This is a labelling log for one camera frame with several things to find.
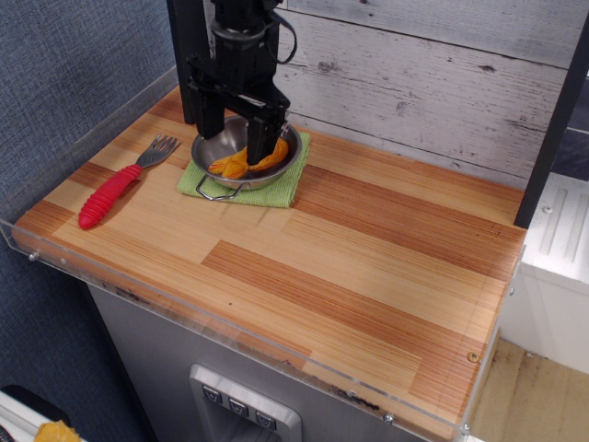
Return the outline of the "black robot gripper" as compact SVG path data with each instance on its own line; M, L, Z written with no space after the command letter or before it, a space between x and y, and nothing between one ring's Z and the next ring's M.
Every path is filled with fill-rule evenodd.
M213 26L214 56L189 60L192 111L200 136L211 139L225 128L225 110L248 120L248 164L274 150L290 101L274 85L279 27L268 25L247 36Z

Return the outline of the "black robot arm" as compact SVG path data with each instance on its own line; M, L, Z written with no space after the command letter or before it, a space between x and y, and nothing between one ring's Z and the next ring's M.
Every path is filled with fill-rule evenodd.
M188 88L199 134L211 139L225 128L225 111L248 121L250 166L272 153L285 124L289 99L274 85L283 19L276 1L215 1L214 54L189 59Z

